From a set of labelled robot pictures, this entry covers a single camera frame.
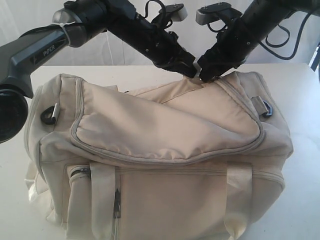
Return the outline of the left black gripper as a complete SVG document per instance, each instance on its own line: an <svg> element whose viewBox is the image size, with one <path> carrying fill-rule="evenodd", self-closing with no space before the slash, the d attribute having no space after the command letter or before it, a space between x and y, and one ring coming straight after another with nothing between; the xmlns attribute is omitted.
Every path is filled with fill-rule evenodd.
<svg viewBox="0 0 320 240"><path fill-rule="evenodd" d="M172 31L141 29L142 54L158 68L194 77L197 73L195 57L178 43L178 35Z"/></svg>

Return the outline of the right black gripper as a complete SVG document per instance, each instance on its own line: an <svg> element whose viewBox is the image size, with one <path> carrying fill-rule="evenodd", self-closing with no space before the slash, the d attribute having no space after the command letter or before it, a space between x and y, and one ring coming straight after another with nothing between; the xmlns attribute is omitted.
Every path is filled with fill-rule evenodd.
<svg viewBox="0 0 320 240"><path fill-rule="evenodd" d="M250 39L241 28L233 27L219 36L216 44L198 60L200 79L209 82L229 69L243 64L250 54Z"/></svg>

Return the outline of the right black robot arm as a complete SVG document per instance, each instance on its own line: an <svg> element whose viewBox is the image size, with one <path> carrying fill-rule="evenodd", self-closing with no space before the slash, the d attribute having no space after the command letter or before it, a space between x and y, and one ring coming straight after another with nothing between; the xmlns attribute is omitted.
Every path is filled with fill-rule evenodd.
<svg viewBox="0 0 320 240"><path fill-rule="evenodd" d="M283 44L269 43L268 35L295 12L305 12L306 16L300 25L292 54L281 56L272 49L283 47ZM209 27L211 23L219 20L225 24L223 28L215 30L217 41L214 46L197 61L200 66L200 79L208 82L230 69L238 68L258 45L281 60L293 59L298 51L306 21L311 15L319 14L318 0L254 0L244 13L232 8L227 2L198 9L195 20L199 25Z"/></svg>

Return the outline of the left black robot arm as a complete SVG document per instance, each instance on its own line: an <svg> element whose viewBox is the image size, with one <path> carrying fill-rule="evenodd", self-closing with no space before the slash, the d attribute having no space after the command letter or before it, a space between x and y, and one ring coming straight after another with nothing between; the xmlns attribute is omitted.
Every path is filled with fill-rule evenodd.
<svg viewBox="0 0 320 240"><path fill-rule="evenodd" d="M0 48L0 141L15 137L27 120L27 99L34 96L31 74L63 48L79 48L101 33L111 32L157 68L194 77L195 57L168 31L186 17L182 3L161 3L158 15L148 21L127 0L66 1L52 24L29 30Z"/></svg>

